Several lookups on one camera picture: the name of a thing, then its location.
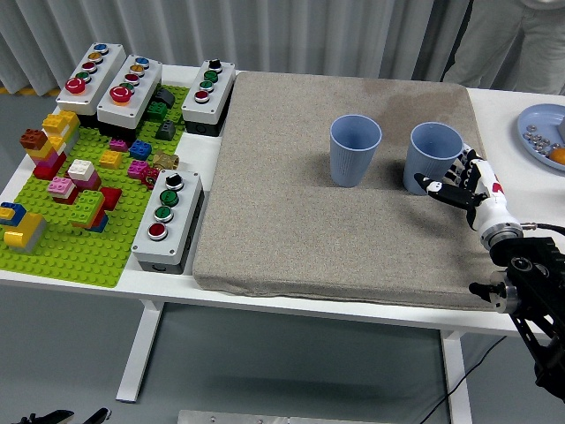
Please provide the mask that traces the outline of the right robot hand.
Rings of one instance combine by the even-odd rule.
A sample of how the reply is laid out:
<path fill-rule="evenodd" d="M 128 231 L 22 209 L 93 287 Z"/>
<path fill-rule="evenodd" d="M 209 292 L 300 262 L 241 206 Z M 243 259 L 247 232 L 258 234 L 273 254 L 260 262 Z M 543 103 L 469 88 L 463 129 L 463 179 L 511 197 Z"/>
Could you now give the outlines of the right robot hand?
<path fill-rule="evenodd" d="M 414 180 L 425 194 L 464 210 L 469 226 L 483 241 L 506 231 L 515 237 L 522 235 L 520 223 L 508 211 L 499 179 L 490 163 L 474 148 L 464 145 L 461 154 L 440 179 L 417 173 Z"/>

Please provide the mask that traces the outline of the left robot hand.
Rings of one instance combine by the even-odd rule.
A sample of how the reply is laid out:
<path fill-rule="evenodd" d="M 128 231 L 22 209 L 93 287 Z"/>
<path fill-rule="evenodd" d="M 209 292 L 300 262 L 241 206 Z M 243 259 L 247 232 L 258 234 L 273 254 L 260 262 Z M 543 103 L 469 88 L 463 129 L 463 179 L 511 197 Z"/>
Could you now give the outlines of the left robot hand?
<path fill-rule="evenodd" d="M 102 407 L 88 417 L 84 424 L 100 424 L 107 421 L 111 416 L 111 410 Z M 30 413 L 28 416 L 22 417 L 18 424 L 60 424 L 70 423 L 74 418 L 74 412 L 70 410 L 55 410 L 43 416 L 38 416 L 35 413 Z"/>

